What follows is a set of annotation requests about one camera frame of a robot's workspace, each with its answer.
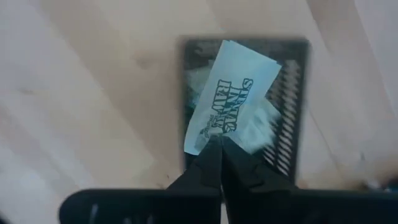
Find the paper tag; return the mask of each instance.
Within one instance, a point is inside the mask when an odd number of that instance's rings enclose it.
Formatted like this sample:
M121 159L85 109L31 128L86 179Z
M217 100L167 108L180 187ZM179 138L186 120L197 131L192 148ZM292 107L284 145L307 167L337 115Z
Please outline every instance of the paper tag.
M243 131L281 66L224 40L188 125L184 151L198 155L211 135Z

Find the logo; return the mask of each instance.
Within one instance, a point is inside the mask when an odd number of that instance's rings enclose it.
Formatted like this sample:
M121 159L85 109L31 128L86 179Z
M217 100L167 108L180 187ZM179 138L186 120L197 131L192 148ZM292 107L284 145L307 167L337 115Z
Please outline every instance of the logo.
M239 108L248 97L252 85L253 80L249 78L243 80L242 88L235 88L231 86L231 82L218 80L211 106L217 115L211 119L211 127L221 128L223 133L236 130Z

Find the wooden surface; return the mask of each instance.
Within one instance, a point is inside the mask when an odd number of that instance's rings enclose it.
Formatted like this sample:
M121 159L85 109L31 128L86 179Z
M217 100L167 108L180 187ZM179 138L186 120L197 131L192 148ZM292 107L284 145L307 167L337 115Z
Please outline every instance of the wooden surface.
M0 213L56 223L62 200L79 189L176 179L180 35L306 37L300 185L360 180L359 146L395 118L360 21L342 11L351 22L339 23L309 3L0 0Z

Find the metal grate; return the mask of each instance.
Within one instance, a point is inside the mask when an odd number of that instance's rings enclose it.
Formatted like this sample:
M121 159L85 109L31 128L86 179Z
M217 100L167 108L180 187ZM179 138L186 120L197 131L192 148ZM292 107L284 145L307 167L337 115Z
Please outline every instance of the metal grate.
M266 98L279 110L281 117L274 121L274 145L265 146L254 154L273 171L295 181L300 119L305 83L308 42L304 39L232 39L282 65ZM207 65L214 60L222 39L189 40L185 45L184 69ZM186 126L193 110L185 107ZM194 156L185 154L187 165Z

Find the black rack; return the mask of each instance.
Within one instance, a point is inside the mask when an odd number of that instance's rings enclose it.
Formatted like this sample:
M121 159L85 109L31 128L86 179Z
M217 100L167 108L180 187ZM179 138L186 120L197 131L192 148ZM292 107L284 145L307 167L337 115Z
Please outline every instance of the black rack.
M217 56L223 39L190 39L183 46L183 70L203 67ZM275 134L273 146L265 146L254 156L274 172L295 182L299 150L300 122L305 89L305 69L309 44L299 38L240 38L229 39L276 60L282 69L266 94L279 110L281 118L272 123ZM185 124L188 127L193 109L185 106ZM186 167L195 156L185 153Z

